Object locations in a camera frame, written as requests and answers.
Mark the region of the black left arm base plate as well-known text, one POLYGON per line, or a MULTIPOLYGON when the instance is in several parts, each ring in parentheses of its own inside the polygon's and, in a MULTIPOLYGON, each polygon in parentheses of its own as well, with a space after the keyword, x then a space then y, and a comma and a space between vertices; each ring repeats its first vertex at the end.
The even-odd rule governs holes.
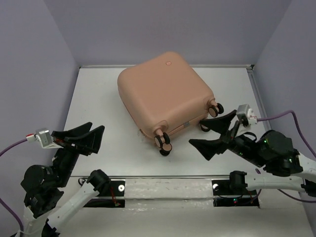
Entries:
POLYGON ((125 208, 125 180, 114 179, 107 191, 93 197, 86 208, 125 208))

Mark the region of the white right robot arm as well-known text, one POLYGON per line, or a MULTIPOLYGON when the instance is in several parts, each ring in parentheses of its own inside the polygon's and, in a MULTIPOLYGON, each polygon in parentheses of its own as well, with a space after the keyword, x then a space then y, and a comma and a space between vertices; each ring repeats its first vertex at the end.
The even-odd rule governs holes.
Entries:
POLYGON ((206 159, 229 150, 264 173, 250 175, 232 171, 227 181, 231 193, 277 189, 316 195, 316 162, 294 148, 292 139, 269 130, 260 139, 250 139, 251 129, 260 122, 252 109, 238 108, 227 115, 200 121, 200 125, 220 134, 216 140, 190 139, 206 159))

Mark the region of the pink hard-shell suitcase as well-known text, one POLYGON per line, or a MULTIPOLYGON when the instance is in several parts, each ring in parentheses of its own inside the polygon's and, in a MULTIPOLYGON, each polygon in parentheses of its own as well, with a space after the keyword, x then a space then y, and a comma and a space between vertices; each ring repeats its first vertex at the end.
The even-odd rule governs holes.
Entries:
POLYGON ((117 85, 131 118, 162 156, 172 151, 172 135, 224 112, 212 89, 177 52, 124 69, 117 85))

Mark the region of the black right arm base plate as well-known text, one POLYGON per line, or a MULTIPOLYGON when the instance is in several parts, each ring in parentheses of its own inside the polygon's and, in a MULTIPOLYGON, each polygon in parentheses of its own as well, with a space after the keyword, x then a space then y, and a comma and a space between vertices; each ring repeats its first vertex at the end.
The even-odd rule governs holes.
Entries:
POLYGON ((259 207, 256 190, 231 190, 229 180, 212 181, 214 207, 259 207))

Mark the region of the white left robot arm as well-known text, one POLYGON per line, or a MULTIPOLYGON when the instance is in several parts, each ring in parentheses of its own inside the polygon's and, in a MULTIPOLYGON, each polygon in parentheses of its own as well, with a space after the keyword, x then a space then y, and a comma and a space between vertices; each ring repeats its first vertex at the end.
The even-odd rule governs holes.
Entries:
POLYGON ((56 149, 51 165, 32 165, 21 182, 24 198, 23 227, 18 237, 57 237, 63 227, 90 200, 110 189, 110 178, 101 169, 91 172, 79 190, 61 203, 64 188, 79 156, 97 154, 105 130, 103 125, 92 129, 92 123, 68 131, 37 130, 26 136, 28 142, 39 142, 43 149, 56 149))

